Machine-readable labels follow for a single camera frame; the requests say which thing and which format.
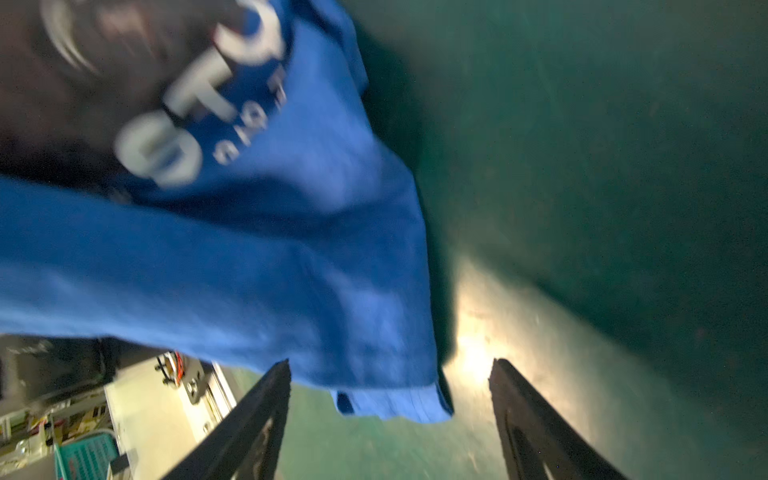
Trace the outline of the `blue panda print t-shirt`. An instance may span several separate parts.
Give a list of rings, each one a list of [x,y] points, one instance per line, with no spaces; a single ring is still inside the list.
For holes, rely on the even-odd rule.
[[[5,1],[1,330],[443,422],[425,222],[334,1]]]

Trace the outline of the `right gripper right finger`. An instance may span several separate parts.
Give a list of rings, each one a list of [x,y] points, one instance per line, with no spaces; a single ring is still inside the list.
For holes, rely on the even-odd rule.
[[[622,479],[506,359],[489,389],[510,479]]]

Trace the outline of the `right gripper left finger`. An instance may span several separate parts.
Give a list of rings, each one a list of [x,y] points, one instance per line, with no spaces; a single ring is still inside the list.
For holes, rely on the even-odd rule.
[[[290,393],[290,365],[283,360],[163,479],[275,479]]]

